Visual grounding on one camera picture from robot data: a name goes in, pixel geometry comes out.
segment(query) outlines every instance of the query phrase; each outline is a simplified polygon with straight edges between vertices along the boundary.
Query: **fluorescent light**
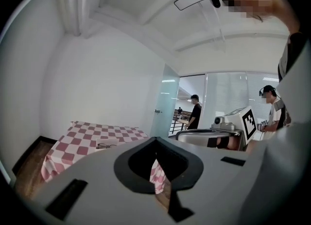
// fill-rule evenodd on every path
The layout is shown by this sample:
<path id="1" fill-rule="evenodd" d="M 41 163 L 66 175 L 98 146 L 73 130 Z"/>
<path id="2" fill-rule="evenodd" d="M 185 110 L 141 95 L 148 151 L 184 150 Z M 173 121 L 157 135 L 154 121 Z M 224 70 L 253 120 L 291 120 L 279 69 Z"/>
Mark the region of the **fluorescent light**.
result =
<path id="1" fill-rule="evenodd" d="M 264 77 L 263 80 L 264 81 L 278 82 L 278 79 L 276 79 L 276 78 L 269 78 L 269 77 Z"/>

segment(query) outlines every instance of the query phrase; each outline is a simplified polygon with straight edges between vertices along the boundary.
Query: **dark floor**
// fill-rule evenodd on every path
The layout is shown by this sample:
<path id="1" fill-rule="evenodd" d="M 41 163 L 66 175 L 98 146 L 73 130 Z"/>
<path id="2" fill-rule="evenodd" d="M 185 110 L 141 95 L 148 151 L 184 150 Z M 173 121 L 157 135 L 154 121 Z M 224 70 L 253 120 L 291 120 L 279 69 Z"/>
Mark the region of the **dark floor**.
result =
<path id="1" fill-rule="evenodd" d="M 41 185 L 45 183 L 41 175 L 41 167 L 46 154 L 52 146 L 53 144 L 51 143 L 41 141 L 19 169 L 14 189 L 21 196 L 32 199 Z M 164 191 L 155 195 L 156 199 L 166 210 L 169 209 L 170 195 L 171 184 L 166 179 Z"/>

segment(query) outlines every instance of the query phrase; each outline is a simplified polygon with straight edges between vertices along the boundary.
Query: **wooden floor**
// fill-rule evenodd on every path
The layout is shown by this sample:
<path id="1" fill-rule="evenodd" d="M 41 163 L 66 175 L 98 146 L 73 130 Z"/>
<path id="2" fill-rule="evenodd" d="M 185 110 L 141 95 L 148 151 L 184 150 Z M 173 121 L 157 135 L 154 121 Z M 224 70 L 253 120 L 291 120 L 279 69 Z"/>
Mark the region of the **wooden floor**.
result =
<path id="1" fill-rule="evenodd" d="M 40 186 L 44 184 L 41 167 L 52 146 L 51 143 L 39 142 L 19 169 L 14 189 L 21 196 L 32 199 Z"/>

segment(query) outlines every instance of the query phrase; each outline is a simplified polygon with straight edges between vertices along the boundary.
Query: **window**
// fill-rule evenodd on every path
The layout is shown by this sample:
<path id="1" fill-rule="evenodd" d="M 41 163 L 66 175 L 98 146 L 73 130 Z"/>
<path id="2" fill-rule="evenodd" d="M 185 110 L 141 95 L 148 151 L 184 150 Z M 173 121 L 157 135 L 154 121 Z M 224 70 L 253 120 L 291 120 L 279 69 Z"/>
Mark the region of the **window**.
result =
<path id="1" fill-rule="evenodd" d="M 199 128 L 210 128 L 216 116 L 248 106 L 245 72 L 207 74 L 206 101 Z"/>
<path id="2" fill-rule="evenodd" d="M 249 105 L 257 123 L 268 120 L 271 105 L 259 96 L 259 90 L 266 85 L 276 87 L 278 75 L 245 71 L 208 73 L 199 128 L 210 128 L 216 116 Z"/>

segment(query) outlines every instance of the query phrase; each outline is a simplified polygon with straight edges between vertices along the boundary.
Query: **cap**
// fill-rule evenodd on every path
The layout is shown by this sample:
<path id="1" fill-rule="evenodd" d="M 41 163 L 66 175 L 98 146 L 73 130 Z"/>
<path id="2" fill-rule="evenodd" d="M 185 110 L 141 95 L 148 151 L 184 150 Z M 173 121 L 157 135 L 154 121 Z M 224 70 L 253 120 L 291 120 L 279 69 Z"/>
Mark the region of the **cap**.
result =
<path id="1" fill-rule="evenodd" d="M 265 87 L 263 87 L 263 93 L 264 92 L 269 92 L 269 91 L 275 91 L 276 89 L 274 87 L 272 87 L 271 85 L 267 85 Z"/>

